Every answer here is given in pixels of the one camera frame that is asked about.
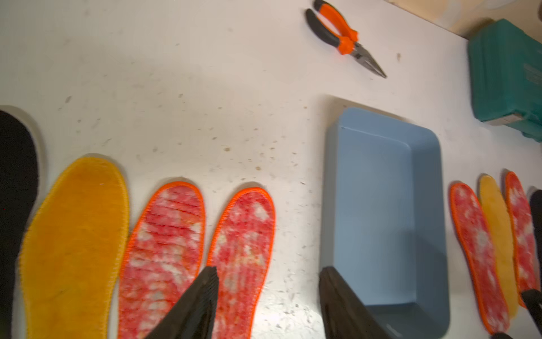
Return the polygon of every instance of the white table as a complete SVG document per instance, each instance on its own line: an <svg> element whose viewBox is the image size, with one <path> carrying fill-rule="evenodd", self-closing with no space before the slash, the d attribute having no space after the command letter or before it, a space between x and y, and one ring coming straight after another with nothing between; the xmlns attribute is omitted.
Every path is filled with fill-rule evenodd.
<svg viewBox="0 0 542 339"><path fill-rule="evenodd" d="M345 102L432 129L446 191L452 180L476 187L481 173L499 180L503 168L526 189L542 187L539 144L474 119L466 40L382 0L334 0L388 75L382 79L314 36L304 18L311 4L0 3L0 104L40 127L47 190L78 157L108 156L125 174L133 226L164 181L188 178L205 198L207 248L241 184L269 190L278 221L253 338L324 336L317 304L324 136ZM446 230L446 338L487 338L448 210ZM116 307L115 296L110 338ZM19 318L16 338L24 337ZM524 309L509 333L538 335Z"/></svg>

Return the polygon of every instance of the yellow insole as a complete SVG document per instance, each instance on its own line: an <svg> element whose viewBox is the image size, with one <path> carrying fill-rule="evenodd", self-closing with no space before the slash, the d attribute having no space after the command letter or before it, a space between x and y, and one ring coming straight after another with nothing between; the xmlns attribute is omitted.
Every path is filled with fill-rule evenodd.
<svg viewBox="0 0 542 339"><path fill-rule="evenodd" d="M495 247L497 276L505 296L508 314L512 319L518 312L518 291L514 275L514 243L510 216L495 179L488 175L480 178L480 204L486 216L491 240Z"/></svg>
<svg viewBox="0 0 542 339"><path fill-rule="evenodd" d="M111 162L83 157L59 177L23 240L27 338L104 339L128 235L128 195Z"/></svg>

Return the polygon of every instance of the blue plastic tray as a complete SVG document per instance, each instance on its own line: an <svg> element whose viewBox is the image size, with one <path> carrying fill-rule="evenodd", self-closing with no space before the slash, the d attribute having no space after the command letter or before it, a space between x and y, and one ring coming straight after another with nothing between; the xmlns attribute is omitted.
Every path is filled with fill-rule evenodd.
<svg viewBox="0 0 542 339"><path fill-rule="evenodd" d="M346 109L326 136L320 266L334 266L392 338L449 325L441 153L433 132Z"/></svg>

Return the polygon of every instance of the orange stitched edge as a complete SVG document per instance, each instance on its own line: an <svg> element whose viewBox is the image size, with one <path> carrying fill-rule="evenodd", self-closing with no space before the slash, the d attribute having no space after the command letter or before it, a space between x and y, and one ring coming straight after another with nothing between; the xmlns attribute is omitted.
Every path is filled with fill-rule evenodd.
<svg viewBox="0 0 542 339"><path fill-rule="evenodd" d="M120 269L120 278L119 278L119 289L120 289L120 281L124 278L124 269L125 269L126 264L127 264L128 260L130 258L130 254L132 253L132 247L134 245L134 242L136 241L136 236L137 236L137 234L139 232L139 228L141 227L141 224L145 220L145 217L147 216L147 213L149 212L151 206L154 204L154 202L156 201L158 196L163 191L165 191L165 190L167 190L169 188L172 188L172 187L179 187L179 186L191 188L194 192L196 192L196 196L197 196L198 201L199 201L199 203L201 204L201 207L202 207L202 232L201 232L201 236L200 236L200 240L199 240L199 259L198 259L197 271L195 272L195 274L197 274L199 272L199 267L201 266L201 263L202 263L202 260L203 260L203 246L204 246L204 239L205 239L205 205L203 203L203 196L202 196L201 192L199 191L199 189L196 186L192 185L191 183L184 182L184 181L170 182L170 183L167 183L167 184L163 185L162 187L160 187L152 195L151 199L147 203L147 206L143 210L143 213L141 214L141 217L139 217L139 220L138 220L137 224L135 225L134 230L132 231L132 235L130 236L130 241L128 242L128 245L126 246L126 252L124 253L124 258L122 260L122 265L121 265L121 269ZM122 326L121 326L122 325L122 317L119 317L118 322L119 322L119 325L118 325L118 328L117 328L117 336L120 338L120 329L122 328Z"/></svg>
<svg viewBox="0 0 542 339"><path fill-rule="evenodd" d="M257 293L255 294L256 297L254 298L254 300L252 302L252 309L250 310L250 326L249 326L249 329L248 329L247 338L250 338L250 334L252 333L252 322L254 321L254 315L256 314L256 304L258 303L258 299L260 299L260 294L262 292L263 286L266 283L266 276L267 276L267 272L269 271L269 263L271 262L271 254L273 252L273 243L275 241L275 224L276 224L275 205L273 204L273 199L271 199L271 196L269 195L269 193L267 193L266 190L264 190L263 188L260 188L260 187L250 187L250 188L245 188L245 189L237 192L237 194L234 195L234 197L231 199L231 201L226 206L224 212L222 213L222 216L220 217L218 225L216 226L215 234L212 236L211 247L209 248L209 257L207 258L207 266L209 266L211 264L212 255L213 255L213 253L215 251L216 240L218 238L218 235L220 233L222 225L224 224L224 222L226 220L226 217L228 216L231 208L235 205L235 203L237 202L237 200L239 200L239 198L241 196L243 196L245 194L248 194L248 193L252 193L252 192L258 192L258 193L262 194L269 201L269 203L271 205L271 208L273 210L273 234L272 234L271 242L270 242L270 246L269 246L269 256L268 256L267 262L266 262L265 275L263 276L262 284L260 285L260 287L258 288Z"/></svg>
<svg viewBox="0 0 542 339"><path fill-rule="evenodd" d="M510 217L510 225L512 225L512 234L514 235L512 237L513 243L514 243L514 276L515 276L515 288L518 292L518 303L521 307L527 308L525 306L525 303L523 302L523 299L521 299L521 291L519 287L519 268L518 268L518 262L517 262L517 254L518 254L518 239L516 238L515 234L515 223L514 223L514 214L512 213L512 203L510 202L510 186L512 185L512 177L515 176L518 177L514 172L508 172L505 177L505 186L506 186L506 207L508 208L508 216Z"/></svg>
<svg viewBox="0 0 542 339"><path fill-rule="evenodd" d="M472 190L472 188L470 188L469 185L467 185L465 183L460 182L460 183L454 184L450 188L450 210L451 210L452 219L454 220L455 234L457 234L457 238L459 239L459 242L461 243L461 248L463 249L465 257L467 257L467 262L468 262L468 265L469 265L469 271L470 271L470 274L472 276L471 280L473 282L473 287L474 287L474 291L475 291L475 294L476 294L476 301L478 303L478 311L480 312L480 318L482 319L482 323L483 323L484 327L486 328L486 330L489 332L489 334L493 335L493 334L495 334L495 332L489 326L489 323L487 321L486 310L483 307L483 300L482 300L482 293L481 293L482 288L481 288L481 286L478 285L478 273L473 269L474 268L474 258L472 258L469 255L469 252L465 250L466 242L465 242L465 239L463 238L463 234L460 232L459 226L457 225L458 221L459 221L459 216L458 216L459 212L457 211L457 206L455 205L454 192L459 186L462 186L462 187L468 189L472 193L472 195L474 195L476 197L476 195L474 194L474 191ZM482 207L480 206L480 202L478 201L477 197L476 197L476 203L478 204L478 208L482 211L482 214L483 214Z"/></svg>
<svg viewBox="0 0 542 339"><path fill-rule="evenodd" d="M99 160L105 161L106 164L111 167L112 171L114 172L117 179L119 180L119 185L120 185L121 190L122 190L122 195L123 195L123 198L124 198L124 207L125 207L124 222L122 223L125 226L124 231L122 232L124 237L120 240L119 253L121 253L122 248L124 248L124 245L126 244L125 239L126 239L126 236L128 235L128 224L130 222L130 203L129 203L129 200L128 200L128 190L127 190L127 187L126 187L126 182L124 181L124 177L122 176L122 173L120 172L119 168L115 164L113 164L112 162L110 162L109 160L104 159L104 158L100 158L100 157L80 157L80 158L76 159L69 166L67 166L64 169L64 171L62 171L62 173L60 173L60 175L56 179L55 183L53 184L53 187L51 187L51 190L47 193L47 196L45 197L45 199L41 203L39 209L36 211L36 213L34 215L34 218L32 219L32 222L28 225L28 228L24 232L23 239L21 241L21 250L20 250L20 253L19 253L19 257L17 258L17 265L18 265L18 269L19 269L19 275L20 275L20 278L21 278L21 281L20 281L21 293L22 293L22 296L23 296L23 303L24 303L24 306L25 306L24 307L25 308L24 314L25 314L26 319L27 319L27 328L26 328L26 331L25 331L25 333L27 335L27 338L32 338L33 337L33 335L30 332L31 329L32 329L32 326L31 326L32 317L30 316L30 309L31 309L30 301L28 300L27 293L23 290L23 279L24 279L23 271L26 271L26 268L27 268L27 262L26 262L26 260L24 258L24 256L25 256L25 248L26 248L25 243L26 243L27 237L31 236L33 234L33 232L34 232L33 230L34 230L35 226L34 227L32 227L32 226L33 226L35 220L37 220L38 216L43 212L43 210L45 210L49 206L51 196L56 194L56 191L58 190L59 186L64 182L66 177L73 171L73 169L76 166L79 165L79 163L82 163L84 161L88 161L90 159L99 159ZM111 312L109 305L110 305L110 302L111 302L111 296L113 295L113 289L114 289L114 286L115 286L115 282L117 281L117 272L118 272L118 262L117 262L117 260L118 260L118 256L115 258L115 264L114 264L115 267L113 267L113 273L112 273L112 276L109 279L108 292L107 292L107 296L105 298L105 300L106 300L105 301L106 312L105 312L105 316L104 316L104 321L100 325L100 330L102 331L103 337L107 337L107 326L108 326L108 320L109 320L109 313Z"/></svg>

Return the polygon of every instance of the pliers jaw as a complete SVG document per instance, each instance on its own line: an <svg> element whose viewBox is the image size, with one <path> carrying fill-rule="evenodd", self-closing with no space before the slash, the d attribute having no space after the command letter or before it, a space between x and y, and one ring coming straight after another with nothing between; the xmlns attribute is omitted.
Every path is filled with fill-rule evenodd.
<svg viewBox="0 0 542 339"><path fill-rule="evenodd" d="M384 71L380 68L375 58L371 56L371 53L369 53L369 51L363 48L363 46L359 43L354 43L354 50L352 51L352 53L350 53L350 55L352 55L354 59L359 62L363 67L367 68L376 75L379 75L382 78L388 77L386 73L384 73Z"/></svg>

